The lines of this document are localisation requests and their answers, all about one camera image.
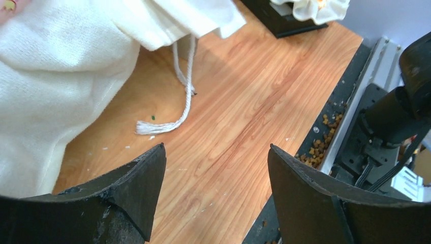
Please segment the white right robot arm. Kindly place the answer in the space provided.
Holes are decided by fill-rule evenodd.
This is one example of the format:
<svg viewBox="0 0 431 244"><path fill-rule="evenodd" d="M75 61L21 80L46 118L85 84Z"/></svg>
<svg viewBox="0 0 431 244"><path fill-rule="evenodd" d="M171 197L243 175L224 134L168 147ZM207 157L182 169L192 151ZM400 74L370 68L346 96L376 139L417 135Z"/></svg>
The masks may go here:
<svg viewBox="0 0 431 244"><path fill-rule="evenodd" d="M352 186L388 193L430 129L430 34L400 55L403 85L367 85L338 158L337 178Z"/></svg>

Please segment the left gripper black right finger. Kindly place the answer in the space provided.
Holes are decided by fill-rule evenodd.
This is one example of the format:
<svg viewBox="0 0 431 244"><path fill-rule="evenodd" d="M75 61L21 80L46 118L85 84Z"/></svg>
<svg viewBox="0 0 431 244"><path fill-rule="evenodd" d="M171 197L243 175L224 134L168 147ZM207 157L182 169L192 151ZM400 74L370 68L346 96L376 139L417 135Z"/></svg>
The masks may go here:
<svg viewBox="0 0 431 244"><path fill-rule="evenodd" d="M430 243L430 204L348 185L276 145L268 171L283 243Z"/></svg>

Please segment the orange duck print pillow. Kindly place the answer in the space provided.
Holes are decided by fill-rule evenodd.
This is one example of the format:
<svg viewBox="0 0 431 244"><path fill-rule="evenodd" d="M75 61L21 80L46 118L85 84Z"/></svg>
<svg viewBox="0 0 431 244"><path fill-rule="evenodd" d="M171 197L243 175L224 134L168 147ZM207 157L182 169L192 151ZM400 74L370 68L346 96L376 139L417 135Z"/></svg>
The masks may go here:
<svg viewBox="0 0 431 244"><path fill-rule="evenodd" d="M287 7L289 7L291 8L290 14L296 20L311 20L315 25L343 20L350 4L349 0L271 0L269 2L278 13L281 10L287 10Z"/></svg>

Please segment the pink unicorn drawstring bag blanket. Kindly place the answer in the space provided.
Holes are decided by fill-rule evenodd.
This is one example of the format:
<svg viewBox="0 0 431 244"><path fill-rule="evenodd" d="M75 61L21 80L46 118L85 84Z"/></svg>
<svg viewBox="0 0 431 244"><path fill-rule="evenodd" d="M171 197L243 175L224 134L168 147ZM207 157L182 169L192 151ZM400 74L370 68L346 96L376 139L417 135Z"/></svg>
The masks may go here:
<svg viewBox="0 0 431 244"><path fill-rule="evenodd" d="M245 19L233 1L1 1L1 195L52 192L65 149L132 74L141 47L171 46L186 105L173 123L137 122L141 135L178 128L194 92L192 65L175 42Z"/></svg>

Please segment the wooden striped pet bed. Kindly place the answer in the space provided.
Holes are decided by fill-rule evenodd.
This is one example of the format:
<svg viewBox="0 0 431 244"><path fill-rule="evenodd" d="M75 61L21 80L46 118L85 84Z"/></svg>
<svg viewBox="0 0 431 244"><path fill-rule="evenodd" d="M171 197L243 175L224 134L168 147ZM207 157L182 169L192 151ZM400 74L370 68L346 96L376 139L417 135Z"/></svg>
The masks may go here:
<svg viewBox="0 0 431 244"><path fill-rule="evenodd" d="M195 46L191 46L191 42L195 41ZM194 55L196 55L196 51L198 48L199 39L194 37L193 35L186 35L180 39L178 39L175 44L177 46L177 55L179 58L187 60L189 58L189 52L192 50Z"/></svg>

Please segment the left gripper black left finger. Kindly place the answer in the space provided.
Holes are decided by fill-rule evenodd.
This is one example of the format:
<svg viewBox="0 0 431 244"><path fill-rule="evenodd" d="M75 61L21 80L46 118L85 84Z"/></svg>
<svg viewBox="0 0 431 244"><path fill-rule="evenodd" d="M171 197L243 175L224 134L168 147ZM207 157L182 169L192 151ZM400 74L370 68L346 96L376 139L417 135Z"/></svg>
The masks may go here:
<svg viewBox="0 0 431 244"><path fill-rule="evenodd" d="M158 144L144 154L57 195L1 197L1 243L150 241L166 170Z"/></svg>

